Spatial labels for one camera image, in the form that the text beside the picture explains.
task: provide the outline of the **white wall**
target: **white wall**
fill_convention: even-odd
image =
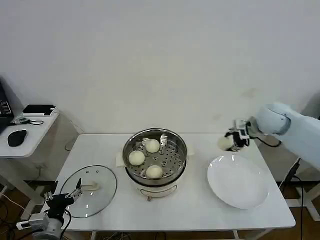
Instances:
[[[313,0],[4,0],[0,73],[88,133],[224,132],[319,92],[319,23]]]

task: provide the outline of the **black mouse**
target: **black mouse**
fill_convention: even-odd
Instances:
[[[27,130],[19,130],[19,131],[14,131],[10,133],[10,135],[8,136],[9,146],[17,147],[21,145],[24,142],[26,135],[27,135]]]

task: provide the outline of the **white desk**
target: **white desk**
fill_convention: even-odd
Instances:
[[[240,154],[252,159],[266,172],[269,195],[261,206],[243,210],[221,201],[210,189],[207,181],[209,160],[222,153],[217,146],[221,134],[181,134],[195,151],[188,160],[183,181],[179,182],[173,194],[153,198],[150,202],[133,188],[125,169],[116,167],[115,157],[130,136],[131,134],[82,134],[77,138],[57,178],[59,183],[55,193],[60,192],[70,175],[90,165],[111,168],[116,175],[118,186],[109,206],[94,216],[73,218],[68,227],[69,231],[268,229],[268,232],[274,228],[295,225],[295,219],[253,141],[251,146]]]
[[[23,179],[21,179],[19,173],[15,167],[11,164],[12,158],[26,158],[34,153],[37,146],[46,135],[52,124],[55,122],[59,115],[59,112],[55,112],[52,116],[47,117],[27,117],[28,119],[42,120],[41,125],[22,124],[8,126],[0,134],[0,175],[5,178],[10,184],[24,193],[31,201],[27,206],[27,210],[31,212],[35,205],[43,204],[44,199],[31,187],[29,187]],[[18,130],[27,130],[27,135],[24,142],[20,146],[11,147],[8,145],[8,136],[12,132]],[[27,214],[21,216],[22,219],[28,218]]]
[[[41,125],[23,124],[8,126],[0,134],[0,158],[26,158],[31,156],[58,115],[59,113],[56,112],[52,116],[27,117],[31,121],[42,120],[43,124]],[[27,135],[20,146],[11,147],[8,145],[8,136],[18,130],[27,130]]]

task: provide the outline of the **metal pot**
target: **metal pot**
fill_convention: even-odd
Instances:
[[[150,153],[146,150],[146,143],[150,139],[158,140],[160,149]],[[142,165],[134,166],[129,162],[129,154],[132,151],[143,152],[145,161]],[[122,157],[125,170],[129,177],[145,187],[163,187],[176,181],[184,172],[187,165],[187,146],[184,140],[175,132],[149,128],[133,135],[124,145]],[[161,178],[149,178],[145,175],[151,165],[158,165],[163,169]]]

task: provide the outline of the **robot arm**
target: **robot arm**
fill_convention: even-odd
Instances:
[[[72,205],[82,194],[81,178],[75,190],[71,193],[55,194],[58,182],[54,183],[53,188],[44,194],[45,202],[49,209],[32,214],[28,221],[18,222],[16,227],[19,230],[32,228],[35,240],[60,240],[64,234],[61,227],[64,224],[64,212],[67,206]]]
[[[255,120],[259,131],[274,136],[289,151],[320,169],[320,120],[282,103],[262,107]]]

